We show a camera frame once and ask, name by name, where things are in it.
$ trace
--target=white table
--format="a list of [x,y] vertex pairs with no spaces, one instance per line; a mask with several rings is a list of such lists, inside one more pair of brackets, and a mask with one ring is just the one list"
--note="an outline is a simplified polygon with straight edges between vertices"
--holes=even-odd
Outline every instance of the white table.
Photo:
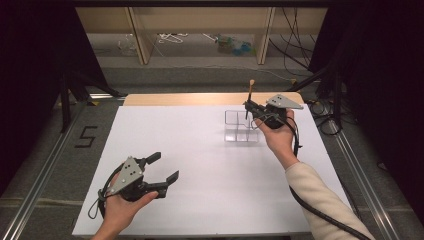
[[[92,220],[87,213],[112,171],[129,155],[142,158],[154,152],[161,152],[162,158],[146,167],[145,181],[162,182],[177,170],[180,177],[169,187],[167,197],[143,208],[122,236],[225,237],[308,232],[284,170],[262,133],[259,142],[224,141],[226,110],[244,108],[120,107],[73,235],[90,237],[99,228],[101,215]],[[306,105],[304,110],[295,110],[295,118],[303,146],[299,159],[312,165],[349,205]]]

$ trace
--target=aluminum rail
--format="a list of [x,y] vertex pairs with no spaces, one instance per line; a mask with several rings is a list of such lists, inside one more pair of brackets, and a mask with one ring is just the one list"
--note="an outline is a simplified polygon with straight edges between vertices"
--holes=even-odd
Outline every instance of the aluminum rail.
[[54,166],[57,160],[60,158],[64,147],[66,146],[69,135],[72,132],[73,126],[81,115],[82,110],[85,108],[83,102],[78,103],[75,108],[75,116],[69,124],[67,130],[60,134],[58,140],[56,141],[50,155],[48,156],[46,162],[43,165],[40,173],[37,176],[34,184],[32,185],[29,193],[23,200],[18,212],[16,213],[13,220],[10,222],[9,227],[6,231],[6,234],[3,236],[3,240],[16,240],[19,239],[22,231],[25,228],[26,223],[28,222],[29,217],[31,216],[32,211],[34,210],[35,204],[37,203],[38,198],[40,197],[44,187],[47,184],[47,181],[53,172]]
[[[334,130],[338,128],[333,121],[331,121],[331,127]],[[370,208],[370,211],[372,215],[374,216],[374,219],[378,227],[380,228],[380,231],[384,239],[386,240],[400,239],[400,237],[398,236],[395,230],[395,227],[393,226],[393,223],[389,214],[385,210],[382,202],[380,201],[374,188],[372,187],[370,180],[368,179],[361,164],[359,163],[358,158],[356,157],[353,149],[351,148],[349,141],[347,140],[343,130],[336,135],[336,140],[337,140],[337,143],[339,144],[340,149],[343,152],[343,155],[346,159],[346,162],[348,163],[350,167],[350,170],[353,173],[353,176],[355,177],[356,182],[358,183],[358,186],[362,194],[364,195],[364,199],[367,202],[368,207]]]

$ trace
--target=human hand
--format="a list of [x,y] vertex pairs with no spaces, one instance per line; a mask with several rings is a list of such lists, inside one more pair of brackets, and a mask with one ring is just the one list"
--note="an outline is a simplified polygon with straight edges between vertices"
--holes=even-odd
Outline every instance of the human hand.
[[[293,129],[296,129],[293,110],[286,109],[286,111],[287,123],[290,124]],[[260,119],[255,119],[255,123],[256,126],[258,126],[258,128],[264,133],[268,147],[275,154],[285,169],[294,163],[299,162],[293,154],[293,132],[289,126],[284,124],[278,129],[271,129]]]
[[[118,174],[113,177],[110,185],[115,183],[117,177]],[[126,201],[120,194],[107,197],[103,223],[93,239],[114,239],[131,224],[135,214],[157,196],[158,192],[150,192],[135,202]]]

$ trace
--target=printed number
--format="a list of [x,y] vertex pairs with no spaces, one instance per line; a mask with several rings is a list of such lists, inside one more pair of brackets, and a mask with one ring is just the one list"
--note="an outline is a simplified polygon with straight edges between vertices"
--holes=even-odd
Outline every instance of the printed number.
[[91,144],[93,143],[93,141],[96,137],[84,136],[85,131],[87,129],[97,129],[97,126],[85,126],[84,130],[82,130],[82,133],[80,135],[80,139],[90,139],[90,143],[87,144],[87,145],[75,145],[75,148],[90,148],[91,147]]

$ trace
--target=sleeve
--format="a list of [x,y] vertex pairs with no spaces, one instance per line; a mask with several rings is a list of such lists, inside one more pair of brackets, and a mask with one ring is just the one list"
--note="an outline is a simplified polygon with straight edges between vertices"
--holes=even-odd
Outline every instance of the sleeve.
[[[296,163],[286,170],[286,178],[292,189],[306,203],[327,214],[337,221],[374,239],[365,225],[353,211],[331,191],[322,181],[318,173],[305,163]],[[328,223],[306,209],[303,213],[309,223],[312,235],[317,240],[357,239],[344,230]]]

